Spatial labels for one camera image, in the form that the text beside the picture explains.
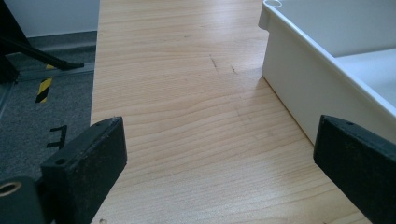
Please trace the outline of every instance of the gray carpet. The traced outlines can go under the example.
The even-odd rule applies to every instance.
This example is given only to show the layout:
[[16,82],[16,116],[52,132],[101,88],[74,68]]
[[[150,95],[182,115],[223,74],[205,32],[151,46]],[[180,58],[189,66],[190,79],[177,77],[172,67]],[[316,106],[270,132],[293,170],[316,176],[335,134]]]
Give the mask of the gray carpet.
[[[50,41],[38,38],[35,42]],[[69,45],[71,48],[46,47],[46,52],[62,60],[86,64],[67,72],[46,70],[45,64],[21,54],[8,56],[21,74],[0,108],[1,180],[21,175],[37,180],[41,176],[40,164],[90,127],[95,45],[76,43]],[[47,101],[37,103],[40,83],[48,77],[52,81]]]
[[62,130],[53,129],[66,127],[66,144],[90,127],[93,72],[54,77],[46,103],[35,102],[40,83],[41,79],[23,81],[12,89],[0,120],[2,179],[16,175],[38,179],[39,164],[62,143]]

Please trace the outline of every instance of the screw hole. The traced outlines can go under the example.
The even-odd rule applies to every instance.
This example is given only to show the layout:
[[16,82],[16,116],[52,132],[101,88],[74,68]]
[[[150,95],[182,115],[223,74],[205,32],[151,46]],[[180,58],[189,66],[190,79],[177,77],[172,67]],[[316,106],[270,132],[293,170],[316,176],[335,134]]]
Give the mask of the screw hole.
[[64,164],[65,162],[66,162],[65,159],[59,159],[59,160],[57,160],[57,161],[55,162],[55,164],[57,164],[57,165],[62,165],[62,164]]
[[0,186],[0,197],[7,196],[17,191],[21,186],[21,182],[10,182]]

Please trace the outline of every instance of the white plastic tray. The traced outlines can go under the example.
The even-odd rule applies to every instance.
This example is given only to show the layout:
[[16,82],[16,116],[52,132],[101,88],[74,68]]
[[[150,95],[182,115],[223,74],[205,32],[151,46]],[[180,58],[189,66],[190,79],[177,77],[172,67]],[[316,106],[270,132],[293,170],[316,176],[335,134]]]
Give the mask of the white plastic tray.
[[396,1],[266,0],[262,74],[315,143],[322,114],[396,143]]

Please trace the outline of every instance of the wooden board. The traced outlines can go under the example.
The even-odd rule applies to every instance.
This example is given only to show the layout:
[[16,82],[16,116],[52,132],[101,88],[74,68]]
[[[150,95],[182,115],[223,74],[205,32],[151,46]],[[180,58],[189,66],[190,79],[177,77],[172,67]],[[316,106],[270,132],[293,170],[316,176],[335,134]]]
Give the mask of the wooden board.
[[101,1],[92,122],[129,160],[92,223],[369,222],[262,78],[261,7]]

